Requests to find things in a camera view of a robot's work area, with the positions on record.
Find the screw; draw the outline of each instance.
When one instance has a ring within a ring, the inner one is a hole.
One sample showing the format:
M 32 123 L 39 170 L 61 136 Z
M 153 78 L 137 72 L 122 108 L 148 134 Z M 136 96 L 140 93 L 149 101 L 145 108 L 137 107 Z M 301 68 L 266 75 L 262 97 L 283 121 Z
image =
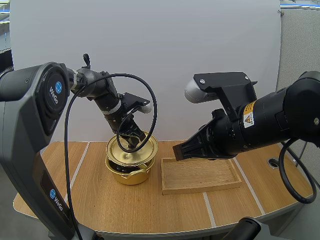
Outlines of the screw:
M 285 12 L 284 12 L 284 11 L 282 11 L 282 10 L 281 10 L 281 11 L 280 11 L 280 10 L 278 10 L 277 12 L 278 12 L 278 14 L 280 14 L 280 16 L 285 15 Z

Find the wooden tray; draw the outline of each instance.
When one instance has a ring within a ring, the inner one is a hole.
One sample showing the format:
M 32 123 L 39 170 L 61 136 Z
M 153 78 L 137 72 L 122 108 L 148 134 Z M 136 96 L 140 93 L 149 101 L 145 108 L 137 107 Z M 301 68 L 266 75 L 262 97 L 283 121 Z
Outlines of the wooden tray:
M 193 194 L 238 188 L 241 179 L 231 159 L 161 159 L 162 195 Z

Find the wooden table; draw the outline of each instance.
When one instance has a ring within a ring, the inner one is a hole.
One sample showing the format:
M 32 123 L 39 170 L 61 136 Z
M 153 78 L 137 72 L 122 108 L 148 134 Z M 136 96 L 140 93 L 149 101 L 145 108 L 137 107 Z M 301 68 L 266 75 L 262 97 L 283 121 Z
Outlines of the wooden table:
M 161 158 L 174 157 L 172 146 L 181 142 L 160 141 L 149 179 L 134 186 L 118 183 L 107 169 L 106 142 L 70 142 L 71 196 L 77 220 L 96 231 L 113 235 L 198 236 L 198 233 L 227 232 L 233 226 L 230 224 L 242 217 L 259 216 L 263 222 L 302 206 L 286 190 L 279 170 L 267 163 L 267 159 L 279 156 L 280 148 L 276 144 L 241 153 L 232 160 L 242 180 L 238 188 L 162 195 Z M 58 190 L 65 196 L 63 142 L 51 143 L 42 158 Z M 285 169 L 294 188 L 303 196 L 309 196 L 311 187 L 288 157 Z M 13 207 L 36 218 L 19 194 Z

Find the white wall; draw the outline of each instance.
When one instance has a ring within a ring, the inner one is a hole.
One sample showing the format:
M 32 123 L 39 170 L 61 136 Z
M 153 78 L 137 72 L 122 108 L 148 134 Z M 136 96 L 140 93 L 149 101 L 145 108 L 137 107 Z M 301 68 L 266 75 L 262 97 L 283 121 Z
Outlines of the white wall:
M 11 3 L 15 69 L 45 62 L 84 65 L 145 79 L 155 92 L 159 140 L 189 138 L 220 102 L 192 104 L 184 97 L 196 73 L 245 72 L 258 97 L 276 89 L 280 55 L 279 0 L 24 0 Z M 151 99 L 131 79 L 114 79 L 120 93 Z M 135 114 L 148 130 L 152 114 Z M 107 141 L 111 129 L 94 102 L 77 99 L 69 139 Z M 63 120 L 52 140 L 63 139 Z

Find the black knob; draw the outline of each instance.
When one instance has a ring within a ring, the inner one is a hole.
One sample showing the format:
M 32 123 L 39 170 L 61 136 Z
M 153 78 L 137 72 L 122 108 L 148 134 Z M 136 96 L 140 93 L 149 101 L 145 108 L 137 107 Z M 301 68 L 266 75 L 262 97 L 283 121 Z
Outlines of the black knob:
M 88 53 L 83 54 L 83 60 L 85 62 L 85 64 L 87 65 L 87 67 L 90 67 L 90 58 Z

